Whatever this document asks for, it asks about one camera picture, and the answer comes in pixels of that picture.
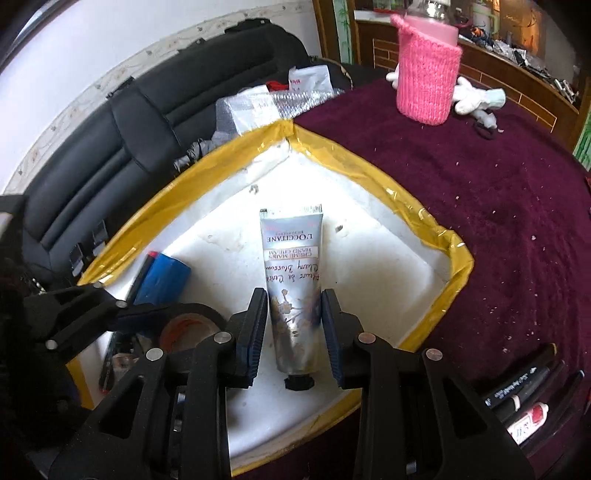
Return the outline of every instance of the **pink bottle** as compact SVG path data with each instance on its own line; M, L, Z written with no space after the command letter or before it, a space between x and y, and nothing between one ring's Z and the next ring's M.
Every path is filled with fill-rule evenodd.
M450 0L422 0L416 8L410 8L404 18L419 32L452 46L457 45L459 32L452 25Z
M450 25L449 1L422 0L405 17L390 17L400 42L398 110L426 125L447 120L460 69L462 49Z

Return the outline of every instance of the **white stuffed toy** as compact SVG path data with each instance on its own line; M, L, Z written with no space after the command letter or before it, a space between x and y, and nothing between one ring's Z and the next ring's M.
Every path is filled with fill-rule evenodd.
M386 75L386 80L392 83L394 89L398 88L398 68ZM496 117L485 110L498 110L506 102L505 91L501 88L494 90L482 90L475 88L469 80L458 77L457 85L453 90L454 110L458 115L471 114L486 128L496 128Z

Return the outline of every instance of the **white paper bag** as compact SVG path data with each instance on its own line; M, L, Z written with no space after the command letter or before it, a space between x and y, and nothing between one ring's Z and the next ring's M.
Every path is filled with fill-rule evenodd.
M326 92L332 93L329 68L315 65L305 69L291 69L289 74L291 92Z

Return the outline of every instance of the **black tube cap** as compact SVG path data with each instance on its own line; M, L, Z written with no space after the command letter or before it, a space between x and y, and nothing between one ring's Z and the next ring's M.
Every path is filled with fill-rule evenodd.
M314 379L309 375L290 375L284 382L285 388L294 392L309 390L314 386Z

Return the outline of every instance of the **black marker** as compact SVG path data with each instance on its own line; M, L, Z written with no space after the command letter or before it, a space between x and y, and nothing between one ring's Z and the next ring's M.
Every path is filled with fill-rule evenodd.
M557 352L556 344L549 343L544 346L540 353L534 357L523 369L519 370L517 375L511 377L508 381L497 386L494 390L484 395L482 399L490 408L495 408L503 402L509 395L515 395L529 377L535 374L536 370L548 365Z
M532 396L534 391L546 380L550 374L550 368L539 368L523 383L522 388L507 398L493 411L500 421L506 421L521 408L521 405Z
M522 417L526 411L528 411L531 407L533 407L536 403L538 403L538 401L540 400L542 395L550 388L550 386L560 376L560 373L562 372L563 368L564 368L564 360L561 360L555 366L553 366L552 369L550 369L550 374L546 377L546 380L537 388L536 391L534 391L530 395L530 397L528 399L521 401L521 408L519 410L517 410L517 412L515 412L513 415L511 415L511 417L509 417L507 420L505 420L503 422L503 425L505 427L512 425L517 420L519 420L519 418Z

